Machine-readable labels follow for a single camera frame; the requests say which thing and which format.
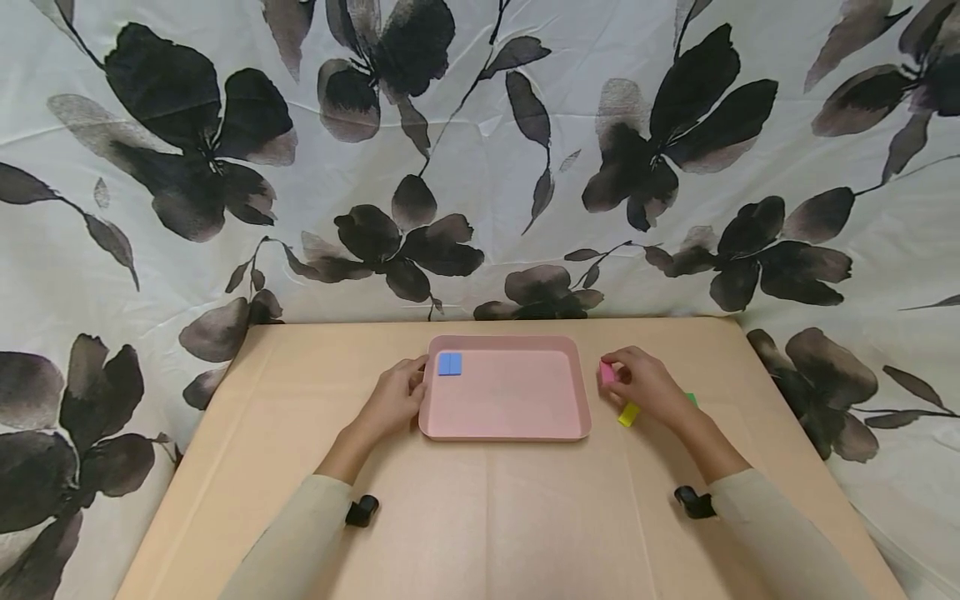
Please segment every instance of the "beige sleeve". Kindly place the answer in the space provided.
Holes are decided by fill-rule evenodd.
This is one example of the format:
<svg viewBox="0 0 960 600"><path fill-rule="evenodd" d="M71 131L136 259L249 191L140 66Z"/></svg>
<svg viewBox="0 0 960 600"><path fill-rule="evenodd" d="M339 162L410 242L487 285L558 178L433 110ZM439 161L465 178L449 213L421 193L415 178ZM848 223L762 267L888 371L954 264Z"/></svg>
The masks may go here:
<svg viewBox="0 0 960 600"><path fill-rule="evenodd" d="M310 475L244 558L220 600L302 600L333 553L351 487Z"/></svg>
<svg viewBox="0 0 960 600"><path fill-rule="evenodd" d="M713 510L750 548L778 598L869 600L840 552L751 468L713 482Z"/></svg>

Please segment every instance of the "black leaf print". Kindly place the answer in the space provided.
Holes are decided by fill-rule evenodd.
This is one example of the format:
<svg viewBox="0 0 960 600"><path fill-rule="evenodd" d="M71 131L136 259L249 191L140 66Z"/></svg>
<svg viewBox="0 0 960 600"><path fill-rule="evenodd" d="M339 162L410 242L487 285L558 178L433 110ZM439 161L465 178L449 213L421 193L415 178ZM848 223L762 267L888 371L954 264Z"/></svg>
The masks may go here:
<svg viewBox="0 0 960 600"><path fill-rule="evenodd" d="M813 89L841 60L882 36L910 12L907 7L890 14L893 4L893 0L845 0L840 22L830 30L827 43L806 73L804 92Z"/></svg>
<svg viewBox="0 0 960 600"><path fill-rule="evenodd" d="M60 194L43 181L14 166L0 162L0 202L32 204L57 200Z"/></svg>
<svg viewBox="0 0 960 600"><path fill-rule="evenodd" d="M900 386L910 394L918 397L924 402L929 402L940 408L944 408L944 402L940 395L930 386L929 383L920 379L917 375L912 375L906 371L901 371L896 367L885 365L883 372L900 384Z"/></svg>
<svg viewBox="0 0 960 600"><path fill-rule="evenodd" d="M81 494L101 492L117 498L136 492L154 467L154 460L154 443L139 434L101 440L84 454Z"/></svg>
<svg viewBox="0 0 960 600"><path fill-rule="evenodd" d="M507 73L507 96L510 98L510 106L520 132L549 153L550 117L534 93L530 80L519 71Z"/></svg>
<svg viewBox="0 0 960 600"><path fill-rule="evenodd" d="M18 429L57 424L63 375L46 358L0 352L0 423Z"/></svg>
<svg viewBox="0 0 960 600"><path fill-rule="evenodd" d="M899 429L928 414L926 411L905 410L890 413L889 415L868 417L864 419L864 423L874 429Z"/></svg>
<svg viewBox="0 0 960 600"><path fill-rule="evenodd" d="M380 31L378 0L326 0L334 38L355 59L330 59L320 68L321 122L337 139L359 142L380 128L380 90L399 106L401 125L429 157L426 120L410 103L446 72L453 14L444 0L400 0Z"/></svg>
<svg viewBox="0 0 960 600"><path fill-rule="evenodd" d="M77 549L83 522L83 515L74 512L47 525L16 563L0 575L0 597L53 600L63 568Z"/></svg>
<svg viewBox="0 0 960 600"><path fill-rule="evenodd" d="M247 339L250 304L237 298L212 308L180 332L180 345L208 363L222 363L236 356Z"/></svg>
<svg viewBox="0 0 960 600"><path fill-rule="evenodd" d="M856 197L849 187L835 187L803 201L783 223L783 236L822 244L840 233Z"/></svg>
<svg viewBox="0 0 960 600"><path fill-rule="evenodd" d="M515 303L492 300L477 306L477 321L585 319L604 296L596 290L570 291L570 273L563 267L539 265L507 275L504 293Z"/></svg>
<svg viewBox="0 0 960 600"><path fill-rule="evenodd" d="M225 209L245 223L273 224L271 185L225 160L280 166L295 159L297 137L286 103L263 73L244 69L228 78L221 119L213 64L143 25L124 27L103 68L139 124L82 96L55 96L47 106L89 150L150 190L164 226L204 242L223 227Z"/></svg>
<svg viewBox="0 0 960 600"><path fill-rule="evenodd" d="M579 150L576 150L576 151L570 153L570 156L568 156L567 158L564 158L564 161L560 163L560 169L558 169L558 170L559 170L561 173L566 173L566 172L570 169L570 167L573 166L573 163L576 162L576 161L577 161L577 158L579 158L579 157L580 157L580 151L579 151Z"/></svg>
<svg viewBox="0 0 960 600"><path fill-rule="evenodd" d="M73 448L59 434L0 434L0 534L34 527L56 515L76 474Z"/></svg>
<svg viewBox="0 0 960 600"><path fill-rule="evenodd" d="M310 24L316 0L262 0L263 19L274 36L280 59L295 81L300 81L300 47Z"/></svg>
<svg viewBox="0 0 960 600"><path fill-rule="evenodd" d="M227 289L224 290L227 294L237 289L240 283L243 282L244 276L247 274L247 267L250 266L251 260L243 263L242 265L237 265L237 268L233 270L233 273L230 274L230 280L227 282Z"/></svg>
<svg viewBox="0 0 960 600"><path fill-rule="evenodd" d="M590 249L583 248L581 250L575 250L570 254L564 256L564 260L569 260L572 262L583 262L585 260L590 260L591 258L596 258L600 255L600 252Z"/></svg>
<svg viewBox="0 0 960 600"><path fill-rule="evenodd" d="M100 338L86 334L77 336L70 350L60 425L81 454L123 429L143 397L136 350L123 346L104 364L107 355Z"/></svg>
<svg viewBox="0 0 960 600"><path fill-rule="evenodd" d="M540 40L533 36L514 37L500 49L493 62L480 72L480 80L492 79L499 71L509 71L524 64L550 56L550 49L544 48Z"/></svg>
<svg viewBox="0 0 960 600"><path fill-rule="evenodd" d="M887 155L887 162L883 165L883 183L899 174L906 167L906 163L926 146L926 128L932 116L933 112L930 110L921 109L919 112L914 112L903 129L890 140L890 152Z"/></svg>
<svg viewBox="0 0 960 600"><path fill-rule="evenodd" d="M409 231L433 222L437 217L437 199L421 177L408 175L396 187L391 212L400 230Z"/></svg>
<svg viewBox="0 0 960 600"><path fill-rule="evenodd" d="M205 411L213 398L213 393L220 386L224 375L227 374L227 367L214 369L213 371L202 372L183 389L183 399L187 405L196 408L199 411Z"/></svg>

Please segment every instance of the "table surface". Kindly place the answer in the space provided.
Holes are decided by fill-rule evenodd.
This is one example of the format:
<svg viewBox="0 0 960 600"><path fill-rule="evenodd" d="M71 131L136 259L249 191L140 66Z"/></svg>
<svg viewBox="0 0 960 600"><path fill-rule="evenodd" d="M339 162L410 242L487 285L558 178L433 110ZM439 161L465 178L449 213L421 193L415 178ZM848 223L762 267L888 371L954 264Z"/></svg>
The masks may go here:
<svg viewBox="0 0 960 600"><path fill-rule="evenodd" d="M397 436L355 487L380 499L378 515L348 528L310 598L773 598L722 522L690 520L673 501L677 486L704 484L672 434L642 415L625 428L598 397L599 356L630 344L663 360L876 598L904 598L743 332L698 318L255 327L117 599L215 599L375 376L441 334L569 336L593 429L572 444Z"/></svg>

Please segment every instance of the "leaf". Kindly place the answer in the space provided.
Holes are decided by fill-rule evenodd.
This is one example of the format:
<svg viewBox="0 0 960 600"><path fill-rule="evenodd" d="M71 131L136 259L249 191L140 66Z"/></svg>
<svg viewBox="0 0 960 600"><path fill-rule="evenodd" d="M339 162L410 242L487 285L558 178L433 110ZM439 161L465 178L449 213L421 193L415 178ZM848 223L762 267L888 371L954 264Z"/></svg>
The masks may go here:
<svg viewBox="0 0 960 600"><path fill-rule="evenodd" d="M783 237L810 244L833 239L850 219L854 200L849 187L836 187L803 201L783 222Z"/></svg>
<svg viewBox="0 0 960 600"><path fill-rule="evenodd" d="M600 255L600 252L593 250L591 248L583 248L580 250L575 250L570 254L564 256L564 260L569 260L572 262L583 262L585 260L590 260L591 258L596 258Z"/></svg>
<svg viewBox="0 0 960 600"><path fill-rule="evenodd" d="M408 175L400 181L390 208L401 231L428 225L437 217L437 199L417 175Z"/></svg>
<svg viewBox="0 0 960 600"><path fill-rule="evenodd" d="M564 158L564 162L560 163L560 172L566 173L566 171L573 166L573 163L577 161L577 158L580 156L580 151L574 151L570 156Z"/></svg>
<svg viewBox="0 0 960 600"><path fill-rule="evenodd" d="M208 363L233 360L247 338L250 306L237 298L225 306L204 312L180 332L180 345Z"/></svg>
<svg viewBox="0 0 960 600"><path fill-rule="evenodd" d="M84 213L86 230L90 237L97 243L97 246L109 252L113 260L127 267L133 277L133 286L136 291L140 291L140 280L136 276L136 269L133 266L133 248L130 246L130 240L124 235L116 225L109 221L101 221L91 214Z"/></svg>
<svg viewBox="0 0 960 600"><path fill-rule="evenodd" d="M507 73L507 96L514 111L516 125L523 135L550 151L550 117L543 103L534 94L530 80L518 71Z"/></svg>
<svg viewBox="0 0 960 600"><path fill-rule="evenodd" d="M0 202L33 204L45 200L57 200L59 197L57 192L33 175L0 162Z"/></svg>
<svg viewBox="0 0 960 600"><path fill-rule="evenodd" d="M813 89L840 61L882 36L910 8L891 14L893 0L845 0L840 9L840 22L830 29L820 55L806 73L804 93Z"/></svg>
<svg viewBox="0 0 960 600"><path fill-rule="evenodd" d="M926 414L926 411L918 410L898 411L896 413L890 413L889 415L868 417L864 419L863 422L866 423L868 427L873 427L874 429L900 429Z"/></svg>
<svg viewBox="0 0 960 600"><path fill-rule="evenodd" d="M230 274L230 281L227 282L227 289L224 290L225 293L229 294L233 290L237 289L237 286L240 285L240 282L243 281L244 275L247 274L247 267L252 263L252 259L243 263L242 265L237 265L237 268L233 270L233 273Z"/></svg>
<svg viewBox="0 0 960 600"><path fill-rule="evenodd" d="M107 210L110 206L110 190L104 178L99 178L97 184L93 186L93 201L100 206L101 210Z"/></svg>
<svg viewBox="0 0 960 600"><path fill-rule="evenodd" d="M540 45L540 40L536 37L514 37L504 44L490 66L480 72L479 80L491 79L498 71L509 71L524 64L530 64L549 56L550 52L549 48Z"/></svg>
<svg viewBox="0 0 960 600"><path fill-rule="evenodd" d="M253 284L253 289L259 292L266 284L267 278L264 277L263 272L259 269L253 269L250 271L250 281Z"/></svg>
<svg viewBox="0 0 960 600"><path fill-rule="evenodd" d="M587 269L587 276L584 277L584 289L593 287L593 284L600 278L600 264L595 263Z"/></svg>
<svg viewBox="0 0 960 600"><path fill-rule="evenodd" d="M910 159L926 146L926 128L930 124L932 110L921 110L910 115L903 129L890 140L890 152L883 165L882 183L900 173Z"/></svg>
<svg viewBox="0 0 960 600"><path fill-rule="evenodd" d="M263 19L274 36L280 59L294 81L300 81L300 47L313 21L316 0L262 0Z"/></svg>
<svg viewBox="0 0 960 600"><path fill-rule="evenodd" d="M101 440L84 454L81 493L101 492L119 498L136 492L146 481L155 459L153 442L138 433Z"/></svg>
<svg viewBox="0 0 960 600"><path fill-rule="evenodd" d="M550 175L550 163L547 162L546 168L543 169L543 174L540 175L540 178L537 179L537 185L534 186L534 204L530 207L530 223L527 224L523 233L530 230L534 221L537 220L537 217L550 205L550 201L553 200L553 189L554 182L553 177Z"/></svg>
<svg viewBox="0 0 960 600"><path fill-rule="evenodd" d="M0 434L0 534L29 529L59 512L76 473L76 455L60 434Z"/></svg>
<svg viewBox="0 0 960 600"><path fill-rule="evenodd" d="M18 429L57 424L63 375L38 354L0 352L0 423Z"/></svg>
<svg viewBox="0 0 960 600"><path fill-rule="evenodd" d="M58 517L47 525L27 551L0 575L0 598L54 600L63 568L80 540L81 512Z"/></svg>
<svg viewBox="0 0 960 600"><path fill-rule="evenodd" d="M940 395L930 386L929 383L920 379L917 375L912 375L906 371L901 371L896 367L891 367L890 365L885 365L883 367L883 372L890 375L890 377L900 384L900 386L909 392L910 394L918 397L924 402L929 402L940 408L944 408L944 402L940 399Z"/></svg>

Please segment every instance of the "flower petal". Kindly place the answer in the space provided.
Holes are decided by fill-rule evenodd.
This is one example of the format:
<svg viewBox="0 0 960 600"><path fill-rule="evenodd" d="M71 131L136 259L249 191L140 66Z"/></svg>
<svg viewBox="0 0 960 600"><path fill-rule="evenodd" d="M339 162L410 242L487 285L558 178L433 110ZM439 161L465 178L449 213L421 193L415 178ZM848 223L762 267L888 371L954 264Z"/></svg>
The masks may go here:
<svg viewBox="0 0 960 600"><path fill-rule="evenodd" d="M37 354L0 352L0 423L18 429L57 424L63 375Z"/></svg>
<svg viewBox="0 0 960 600"><path fill-rule="evenodd" d="M835 306L843 296L821 281L850 277L852 261L840 251L785 241L761 252L760 289L769 296L818 306Z"/></svg>
<svg viewBox="0 0 960 600"><path fill-rule="evenodd" d="M722 267L710 283L710 297L723 310L732 313L746 310L754 299L760 264L753 258L734 260Z"/></svg>
<svg viewBox="0 0 960 600"><path fill-rule="evenodd" d="M641 176L627 202L627 222L634 229L647 231L657 225L657 217L677 200L680 181L666 160L657 158L652 172L636 169Z"/></svg>
<svg viewBox="0 0 960 600"><path fill-rule="evenodd" d="M223 172L224 204L244 223L273 225L276 192L259 173L242 164L218 161Z"/></svg>
<svg viewBox="0 0 960 600"><path fill-rule="evenodd" d="M833 449L845 461L866 463L876 456L880 443L874 432L851 414L844 415L844 427Z"/></svg>
<svg viewBox="0 0 960 600"><path fill-rule="evenodd" d="M783 237L810 244L833 239L850 219L854 200L849 187L835 187L804 200L783 223Z"/></svg>
<svg viewBox="0 0 960 600"><path fill-rule="evenodd" d="M503 291L521 306L558 301L570 295L570 273L556 265L538 265L507 275Z"/></svg>
<svg viewBox="0 0 960 600"><path fill-rule="evenodd" d="M606 212L620 206L643 179L650 178L654 148L636 130L623 123L600 137L603 163L590 178L582 200L588 212Z"/></svg>
<svg viewBox="0 0 960 600"><path fill-rule="evenodd" d="M390 89L420 96L447 68L453 14L444 0L398 0L373 49L373 62Z"/></svg>
<svg viewBox="0 0 960 600"><path fill-rule="evenodd" d="M473 309L473 319L476 321L509 321L516 318L516 312L519 308L516 304L491 300Z"/></svg>
<svg viewBox="0 0 960 600"><path fill-rule="evenodd" d="M783 198L744 204L720 236L717 254L726 260L749 256L777 239L783 228Z"/></svg>
<svg viewBox="0 0 960 600"><path fill-rule="evenodd" d="M137 433L102 440L84 454L81 494L119 498L136 492L154 467L154 444Z"/></svg>
<svg viewBox="0 0 960 600"><path fill-rule="evenodd" d="M874 372L816 327L790 338L785 350L797 370L813 384L817 394L812 399L820 407L847 411L876 394Z"/></svg>
<svg viewBox="0 0 960 600"><path fill-rule="evenodd" d="M717 173L753 148L777 97L777 82L764 79L732 91L702 123L665 153L687 173Z"/></svg>
<svg viewBox="0 0 960 600"><path fill-rule="evenodd" d="M437 199L423 178L408 175L400 182L390 204L391 212L401 231L409 231L429 224L437 217Z"/></svg>
<svg viewBox="0 0 960 600"><path fill-rule="evenodd" d="M380 129L380 97L372 79L342 59L320 67L317 97L320 120L342 142L360 142Z"/></svg>
<svg viewBox="0 0 960 600"><path fill-rule="evenodd" d="M414 229L407 235L400 254L439 276L466 277L483 264L482 251L466 246L473 228L461 214L443 217L430 227Z"/></svg>
<svg viewBox="0 0 960 600"><path fill-rule="evenodd" d="M430 298L430 279L413 261L398 257L383 266L387 285L402 300L424 302Z"/></svg>
<svg viewBox="0 0 960 600"><path fill-rule="evenodd" d="M270 78L257 69L230 75L216 155L285 167L294 163L296 153L294 122Z"/></svg>
<svg viewBox="0 0 960 600"><path fill-rule="evenodd" d="M76 473L73 448L59 434L0 434L0 534L29 529L59 512Z"/></svg>
<svg viewBox="0 0 960 600"><path fill-rule="evenodd" d="M333 220L340 241L364 262L386 262L400 249L400 230L372 204L360 204Z"/></svg>
<svg viewBox="0 0 960 600"><path fill-rule="evenodd" d="M60 587L63 568L80 541L81 512L60 516L47 525L27 551L0 575L4 598L53 600Z"/></svg>
<svg viewBox="0 0 960 600"><path fill-rule="evenodd" d="M220 125L220 86L213 63L193 48L128 23L104 59L107 82L137 121L186 150L211 144Z"/></svg>
<svg viewBox="0 0 960 600"><path fill-rule="evenodd" d="M208 363L233 360L247 338L250 305L237 298L225 306L212 308L180 332L180 345Z"/></svg>
<svg viewBox="0 0 960 600"><path fill-rule="evenodd" d="M846 80L813 119L813 134L821 137L865 132L900 103L909 79L894 64L871 67Z"/></svg>
<svg viewBox="0 0 960 600"><path fill-rule="evenodd" d="M730 32L730 24L716 28L666 72L650 114L650 135L658 144L693 127L733 84L740 57Z"/></svg>
<svg viewBox="0 0 960 600"><path fill-rule="evenodd" d="M189 406L205 411L226 374L227 367L200 373L183 389L183 399Z"/></svg>

